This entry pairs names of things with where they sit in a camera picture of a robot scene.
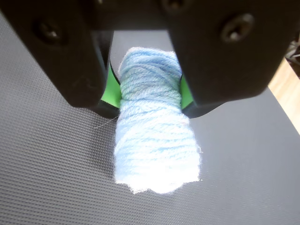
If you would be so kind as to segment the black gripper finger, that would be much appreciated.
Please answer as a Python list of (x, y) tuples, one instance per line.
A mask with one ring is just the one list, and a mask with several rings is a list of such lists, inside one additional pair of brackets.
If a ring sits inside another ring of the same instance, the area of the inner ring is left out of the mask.
[(300, 24), (297, 0), (170, 0), (168, 31), (197, 118), (261, 94)]
[(99, 5), (98, 0), (3, 0), (0, 9), (72, 107), (116, 117), (118, 108), (103, 100), (113, 32), (89, 25)]

